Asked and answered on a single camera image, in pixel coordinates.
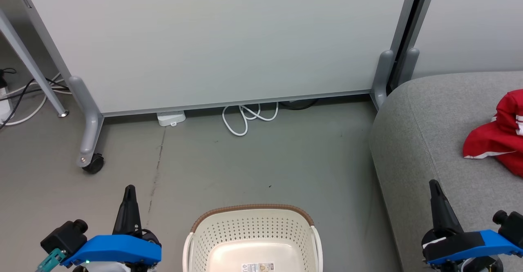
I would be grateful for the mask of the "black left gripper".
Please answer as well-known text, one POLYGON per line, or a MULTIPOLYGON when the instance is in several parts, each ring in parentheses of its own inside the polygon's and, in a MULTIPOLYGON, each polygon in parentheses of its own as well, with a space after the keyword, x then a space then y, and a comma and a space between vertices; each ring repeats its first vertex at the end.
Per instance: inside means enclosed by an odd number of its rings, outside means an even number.
POLYGON ((136 236, 161 247, 157 236, 148 229, 142 229, 139 205, 136 197, 136 187, 125 187, 123 200, 120 203, 112 234, 136 236))

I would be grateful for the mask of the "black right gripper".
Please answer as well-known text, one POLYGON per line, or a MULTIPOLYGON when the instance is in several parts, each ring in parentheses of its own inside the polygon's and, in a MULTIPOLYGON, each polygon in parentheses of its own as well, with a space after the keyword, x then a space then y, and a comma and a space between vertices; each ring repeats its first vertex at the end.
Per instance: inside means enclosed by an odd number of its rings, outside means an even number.
POLYGON ((439 182, 435 179, 430 180, 429 189, 433 230, 428 231, 422 238, 424 262, 435 263, 437 259, 465 261, 479 257, 478 254, 472 254, 471 250, 485 246, 482 235, 485 230, 463 233, 463 228, 439 182), (448 234, 437 237, 436 233, 448 234))

